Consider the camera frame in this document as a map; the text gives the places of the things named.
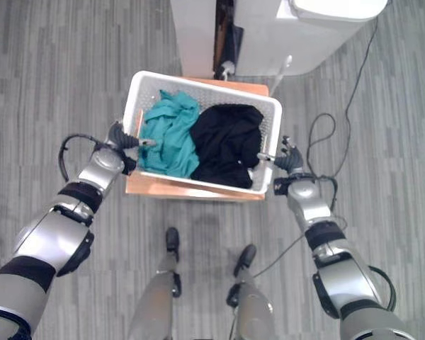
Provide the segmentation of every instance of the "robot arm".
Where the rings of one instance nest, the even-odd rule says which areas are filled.
[[[0,340],[31,339],[54,277],[75,271],[89,256],[94,214],[118,175],[135,168],[125,150],[138,145],[120,124],[112,125],[88,165],[21,230],[13,258],[0,268]]]
[[[284,144],[290,149],[287,156],[272,160],[288,172],[288,178],[274,181],[275,192],[288,197],[288,206],[312,250],[317,267],[313,283],[324,311],[341,320],[341,338],[414,340],[401,320],[382,306],[373,273],[335,223],[315,178],[303,171],[301,153],[286,137]]]

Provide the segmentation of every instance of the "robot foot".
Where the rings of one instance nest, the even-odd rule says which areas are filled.
[[[165,233],[165,244],[167,252],[175,254],[176,261],[179,261],[179,233],[175,227],[170,227]]]
[[[256,247],[254,244],[249,244],[244,248],[241,255],[239,256],[238,262],[234,267],[233,275],[237,277],[239,271],[243,268],[248,268],[252,264],[252,261],[255,259]]]

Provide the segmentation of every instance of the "power cord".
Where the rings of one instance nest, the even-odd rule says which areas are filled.
[[[374,271],[375,273],[378,273],[379,275],[381,275],[381,277],[384,278],[384,280],[389,285],[390,298],[389,298],[389,303],[387,304],[386,310],[393,312],[395,310],[395,306],[397,305],[397,292],[395,291],[395,287],[392,281],[382,269],[379,269],[378,267],[373,267],[373,266],[368,266],[368,268],[371,271]]]
[[[61,146],[59,147],[59,151],[58,151],[58,167],[60,172],[62,173],[63,179],[64,181],[68,182],[69,181],[69,177],[68,177],[68,173],[66,171],[66,166],[64,165],[64,152],[68,150],[68,148],[66,147],[66,144],[68,143],[68,141],[72,140],[73,138],[84,138],[86,140],[90,140],[92,142],[95,143],[95,147],[97,146],[102,146],[102,147],[110,147],[110,145],[103,143],[100,140],[97,140],[95,137],[91,136],[91,135],[86,135],[84,133],[74,133],[72,135],[68,135],[63,139],[63,142],[61,144]]]
[[[233,337],[233,329],[234,329],[234,324],[236,323],[236,314],[234,313],[234,311],[236,310],[236,308],[233,309],[233,322],[232,322],[232,328],[230,328],[229,330],[229,336],[228,336],[228,340],[232,340]]]
[[[341,220],[341,221],[343,221],[344,222],[344,227],[343,228],[341,228],[341,230],[342,231],[344,231],[344,230],[346,230],[346,228],[348,227],[348,223],[347,223],[347,221],[345,220],[345,218],[344,217],[342,217],[342,216],[338,216],[338,215],[336,215],[335,216],[335,218],[337,218],[337,219],[339,219],[339,220]],[[267,267],[265,267],[265,269],[263,269],[262,271],[259,271],[257,274],[255,274],[254,275],[254,278],[257,278],[257,277],[259,277],[261,274],[264,274],[265,272],[267,272],[269,269],[271,269],[273,266],[275,266],[276,264],[277,264],[277,262],[279,262],[280,261],[280,259],[282,258],[282,257],[284,257],[285,256],[285,254],[286,253],[288,253],[289,251],[290,251],[290,249],[292,249],[302,238],[304,237],[304,234],[301,234],[297,239],[295,239],[293,242],[291,242],[291,244],[289,245],[289,246],[287,246],[286,248],[285,248],[285,250],[284,251],[282,251],[281,253],[280,253],[280,255],[278,255],[277,256],[277,258],[274,260],[274,261],[272,261]]]
[[[315,117],[312,124],[310,125],[309,143],[308,143],[308,146],[307,146],[307,157],[306,157],[307,158],[307,166],[308,166],[310,172],[312,173],[312,175],[317,180],[319,180],[319,181],[330,181],[332,183],[332,185],[334,187],[334,194],[332,196],[332,201],[331,201],[331,204],[330,204],[331,211],[334,211],[335,202],[336,202],[336,195],[337,195],[337,191],[339,189],[339,185],[336,181],[336,177],[339,174],[339,172],[341,171],[341,169],[343,168],[343,165],[344,165],[346,158],[348,156],[348,153],[349,153],[349,144],[350,144],[350,141],[351,141],[351,121],[349,120],[349,108],[351,107],[351,104],[353,103],[354,96],[356,95],[358,85],[361,81],[362,71],[363,71],[364,66],[366,65],[368,55],[370,53],[370,46],[373,42],[373,39],[376,36],[377,31],[378,31],[378,17],[376,17],[376,19],[375,19],[375,27],[373,29],[373,33],[370,37],[370,40],[368,41],[367,48],[365,50],[365,55],[364,55],[361,67],[359,68],[359,71],[358,71],[356,83],[354,84],[353,91],[351,92],[351,96],[349,97],[348,103],[346,104],[346,107],[345,107],[345,111],[344,111],[345,112],[345,121],[346,121],[346,126],[348,128],[348,134],[346,136],[345,152],[343,154],[343,157],[341,158],[341,161],[340,161],[338,168],[336,169],[336,171],[333,172],[332,175],[325,175],[325,174],[318,175],[317,172],[313,169],[313,165],[310,161],[310,155],[311,155],[312,147],[319,144],[320,142],[324,142],[324,141],[328,140],[329,138],[331,138],[335,134],[335,132],[336,132],[336,120],[330,113],[320,113],[319,115],[317,115],[317,117]],[[315,128],[315,125],[317,124],[319,119],[323,118],[323,117],[329,118],[332,121],[332,130],[326,136],[321,137],[317,140],[312,140],[313,130]]]

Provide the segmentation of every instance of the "robot leg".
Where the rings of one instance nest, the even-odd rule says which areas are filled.
[[[173,297],[181,295],[181,280],[175,273],[179,259],[179,236],[175,228],[166,233],[167,254],[140,298],[132,319],[129,340],[171,339]]]
[[[236,283],[230,289],[227,304],[237,307],[236,340],[272,340],[276,338],[273,308],[268,299],[256,288],[250,267],[256,254],[253,244],[247,246],[234,269]]]

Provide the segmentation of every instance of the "white plastic basket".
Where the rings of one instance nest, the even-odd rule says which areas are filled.
[[[132,78],[123,117],[123,127],[126,133],[135,135],[139,111],[148,111],[160,99],[159,90],[165,90],[172,94],[178,91],[186,92],[200,104],[200,112],[210,106],[223,103],[255,106],[264,116],[260,124],[262,137],[261,152],[272,155],[276,154],[282,116],[282,106],[276,99],[147,71],[138,72]],[[223,186],[144,171],[142,174],[155,178],[170,179],[171,181],[178,181],[180,183],[192,183],[200,185],[203,188],[210,187],[240,193],[262,194],[268,190],[268,185],[271,183],[272,171],[269,162],[260,161],[252,171],[251,179],[253,185],[250,189]]]

